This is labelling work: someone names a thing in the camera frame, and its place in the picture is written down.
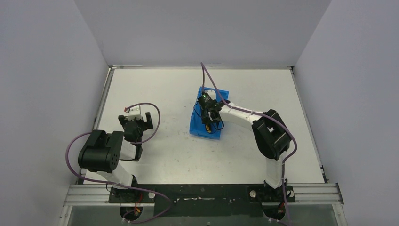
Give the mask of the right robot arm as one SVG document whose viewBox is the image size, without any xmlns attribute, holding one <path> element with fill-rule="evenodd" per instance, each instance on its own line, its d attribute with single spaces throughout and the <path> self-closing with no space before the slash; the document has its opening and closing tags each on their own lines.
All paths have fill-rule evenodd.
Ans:
<svg viewBox="0 0 399 226">
<path fill-rule="evenodd" d="M 212 90 L 203 92 L 197 98 L 197 103 L 201 122 L 207 127 L 229 122 L 253 132 L 257 148 L 266 158 L 263 192 L 271 202 L 281 200 L 287 186 L 284 179 L 284 158 L 292 138 L 279 114 L 272 109 L 267 112 L 252 111 L 225 99 L 217 101 Z"/>
</svg>

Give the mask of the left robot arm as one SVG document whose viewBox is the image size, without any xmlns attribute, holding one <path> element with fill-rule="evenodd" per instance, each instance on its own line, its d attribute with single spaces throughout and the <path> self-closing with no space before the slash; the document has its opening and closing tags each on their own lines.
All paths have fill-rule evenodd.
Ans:
<svg viewBox="0 0 399 226">
<path fill-rule="evenodd" d="M 122 131 L 106 133 L 96 129 L 91 132 L 79 153 L 78 164 L 112 183 L 111 202 L 133 203 L 140 199 L 142 192 L 136 187 L 136 177 L 119 162 L 140 160 L 143 133 L 153 128 L 153 122 L 150 112 L 119 115 L 118 121 Z"/>
</svg>

